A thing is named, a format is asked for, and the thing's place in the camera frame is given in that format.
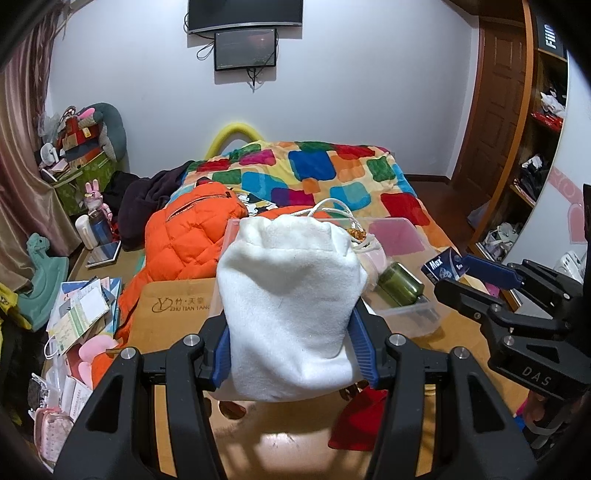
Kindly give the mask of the green glass bottle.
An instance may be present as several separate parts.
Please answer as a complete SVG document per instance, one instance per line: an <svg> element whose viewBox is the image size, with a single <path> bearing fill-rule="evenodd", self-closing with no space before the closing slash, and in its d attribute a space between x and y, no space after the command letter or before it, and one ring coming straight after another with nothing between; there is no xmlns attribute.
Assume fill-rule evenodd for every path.
<svg viewBox="0 0 591 480"><path fill-rule="evenodd" d="M378 286L394 304L401 307L415 304L425 289L422 281L400 262L393 262L388 266L380 276Z"/></svg>

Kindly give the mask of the blue small box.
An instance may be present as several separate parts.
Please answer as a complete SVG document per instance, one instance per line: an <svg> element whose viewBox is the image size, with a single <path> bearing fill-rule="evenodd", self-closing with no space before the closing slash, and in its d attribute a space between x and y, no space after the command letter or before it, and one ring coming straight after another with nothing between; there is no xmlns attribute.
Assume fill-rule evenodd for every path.
<svg viewBox="0 0 591 480"><path fill-rule="evenodd" d="M459 281L466 274L467 267L464 258L453 247L448 247L428 260L421 271L433 284L437 284L443 279Z"/></svg>

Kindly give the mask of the red gold gift pouch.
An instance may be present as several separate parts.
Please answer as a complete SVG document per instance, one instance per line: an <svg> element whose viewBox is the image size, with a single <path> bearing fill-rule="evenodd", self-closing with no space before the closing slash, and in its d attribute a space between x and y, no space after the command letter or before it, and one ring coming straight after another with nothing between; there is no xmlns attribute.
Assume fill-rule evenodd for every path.
<svg viewBox="0 0 591 480"><path fill-rule="evenodd" d="M335 420L328 441L329 448L372 451L381 429L387 400L387 390L366 387L356 394Z"/></svg>

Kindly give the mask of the white drawstring pouch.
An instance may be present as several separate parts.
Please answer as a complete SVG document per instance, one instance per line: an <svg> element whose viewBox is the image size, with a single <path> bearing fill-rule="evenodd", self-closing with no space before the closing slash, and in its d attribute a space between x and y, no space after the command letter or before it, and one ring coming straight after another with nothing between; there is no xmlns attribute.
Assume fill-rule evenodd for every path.
<svg viewBox="0 0 591 480"><path fill-rule="evenodd" d="M216 282L228 322L230 372L221 401L311 399L360 381L349 318L370 281L371 234L335 198L275 218L240 219Z"/></svg>

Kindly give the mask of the clear plastic storage box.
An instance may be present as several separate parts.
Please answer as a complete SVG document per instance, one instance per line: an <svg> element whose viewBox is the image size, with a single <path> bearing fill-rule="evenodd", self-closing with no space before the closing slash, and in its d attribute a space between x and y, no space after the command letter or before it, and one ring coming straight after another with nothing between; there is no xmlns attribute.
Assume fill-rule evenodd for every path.
<svg viewBox="0 0 591 480"><path fill-rule="evenodd" d="M437 256L423 233L405 218L332 217L329 222L366 235L361 258L369 285L363 299L392 331L419 338L438 330L449 309L435 299L434 285L422 272Z"/></svg>

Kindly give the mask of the pile of papers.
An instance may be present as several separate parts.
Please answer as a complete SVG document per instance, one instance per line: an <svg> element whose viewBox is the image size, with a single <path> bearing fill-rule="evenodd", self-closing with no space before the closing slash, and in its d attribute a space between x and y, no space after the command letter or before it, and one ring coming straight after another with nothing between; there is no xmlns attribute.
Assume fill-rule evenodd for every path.
<svg viewBox="0 0 591 480"><path fill-rule="evenodd" d="M113 336L118 328L121 291L120 278L62 282L46 327L45 358L63 355L76 343L98 334Z"/></svg>

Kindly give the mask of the colourful patchwork quilt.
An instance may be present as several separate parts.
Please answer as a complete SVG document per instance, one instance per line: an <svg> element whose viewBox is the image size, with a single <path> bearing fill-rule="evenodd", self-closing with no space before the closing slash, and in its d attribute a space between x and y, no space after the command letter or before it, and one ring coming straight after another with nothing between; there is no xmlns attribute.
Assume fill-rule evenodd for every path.
<svg viewBox="0 0 591 480"><path fill-rule="evenodd" d="M453 245L394 155L382 147L321 141L250 142L191 162L172 197L192 190L204 177L278 207L314 206L335 198L358 217L407 219L437 250Z"/></svg>

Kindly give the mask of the dark purple clothing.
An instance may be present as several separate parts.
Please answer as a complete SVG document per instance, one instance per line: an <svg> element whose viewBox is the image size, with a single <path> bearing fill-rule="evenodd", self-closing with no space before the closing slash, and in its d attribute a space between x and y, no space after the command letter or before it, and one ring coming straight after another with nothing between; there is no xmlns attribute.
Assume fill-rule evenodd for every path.
<svg viewBox="0 0 591 480"><path fill-rule="evenodd" d="M171 195L182 184L190 164L191 161L187 161L150 178L140 178L122 171L112 174L102 195L118 227L124 251L143 247L149 218L168 203Z"/></svg>

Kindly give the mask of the white thermos bottle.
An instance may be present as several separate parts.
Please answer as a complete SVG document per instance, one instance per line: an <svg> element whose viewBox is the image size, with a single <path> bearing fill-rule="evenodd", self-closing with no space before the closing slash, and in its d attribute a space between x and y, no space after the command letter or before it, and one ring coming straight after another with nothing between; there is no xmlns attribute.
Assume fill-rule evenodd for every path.
<svg viewBox="0 0 591 480"><path fill-rule="evenodd" d="M91 251L98 246L98 241L92 231L88 215L83 214L79 216L75 221L75 228L87 250Z"/></svg>

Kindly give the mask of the brown wooden door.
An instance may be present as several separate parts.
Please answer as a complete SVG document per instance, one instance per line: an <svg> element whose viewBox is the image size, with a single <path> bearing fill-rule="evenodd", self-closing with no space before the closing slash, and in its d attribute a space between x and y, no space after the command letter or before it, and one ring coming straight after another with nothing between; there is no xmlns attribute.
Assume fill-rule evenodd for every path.
<svg viewBox="0 0 591 480"><path fill-rule="evenodd" d="M484 20L479 47L469 126L452 180L466 214L492 198L509 158L523 99L525 29Z"/></svg>

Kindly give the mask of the yellow curved headboard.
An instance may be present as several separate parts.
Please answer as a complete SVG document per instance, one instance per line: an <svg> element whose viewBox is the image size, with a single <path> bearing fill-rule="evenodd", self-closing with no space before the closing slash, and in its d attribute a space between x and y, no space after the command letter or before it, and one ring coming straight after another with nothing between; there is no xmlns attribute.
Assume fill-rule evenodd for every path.
<svg viewBox="0 0 591 480"><path fill-rule="evenodd" d="M206 160L221 154L224 146L228 145L235 139L240 139L246 143L263 140L262 134L249 124L243 122L232 122L221 128L215 135L214 139L209 145L204 158Z"/></svg>

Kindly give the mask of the green gift box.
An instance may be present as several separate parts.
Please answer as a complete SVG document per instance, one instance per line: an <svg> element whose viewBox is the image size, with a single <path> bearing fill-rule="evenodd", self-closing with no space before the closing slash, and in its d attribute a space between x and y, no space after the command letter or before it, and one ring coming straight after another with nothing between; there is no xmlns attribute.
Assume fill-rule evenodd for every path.
<svg viewBox="0 0 591 480"><path fill-rule="evenodd" d="M75 216L86 210L84 198L85 184L98 181L98 186L104 189L112 174L119 169L119 163L111 160L102 152L91 161L77 169L70 170L53 185L53 189L68 216Z"/></svg>

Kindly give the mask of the grey plush cushion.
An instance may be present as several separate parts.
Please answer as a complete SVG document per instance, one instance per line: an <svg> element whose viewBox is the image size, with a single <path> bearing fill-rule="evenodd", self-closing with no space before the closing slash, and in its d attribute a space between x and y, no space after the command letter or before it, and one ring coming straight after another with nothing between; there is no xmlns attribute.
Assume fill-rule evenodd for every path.
<svg viewBox="0 0 591 480"><path fill-rule="evenodd" d="M127 152L126 132L119 111L111 104L92 104L77 114L81 128L98 126L98 142L107 157L121 161Z"/></svg>

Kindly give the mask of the wooden wardrobe shelf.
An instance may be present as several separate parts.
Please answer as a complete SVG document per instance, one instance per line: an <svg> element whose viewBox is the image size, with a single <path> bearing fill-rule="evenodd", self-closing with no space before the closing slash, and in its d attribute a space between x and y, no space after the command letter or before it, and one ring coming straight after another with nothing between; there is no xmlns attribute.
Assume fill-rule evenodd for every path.
<svg viewBox="0 0 591 480"><path fill-rule="evenodd" d="M492 198L481 207L470 252L503 262L541 195L557 152L563 120L551 110L567 98L568 61L552 27L529 1L513 1L512 12L485 15L491 21L523 27L526 73L517 130L509 158Z"/></svg>

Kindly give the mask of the small wall monitor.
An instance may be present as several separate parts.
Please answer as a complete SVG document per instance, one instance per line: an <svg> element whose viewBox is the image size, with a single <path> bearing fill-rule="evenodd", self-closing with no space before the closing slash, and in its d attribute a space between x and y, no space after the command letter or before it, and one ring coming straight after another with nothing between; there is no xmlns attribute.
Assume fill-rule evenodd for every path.
<svg viewBox="0 0 591 480"><path fill-rule="evenodd" d="M276 28L218 31L214 34L214 70L273 68L276 51Z"/></svg>

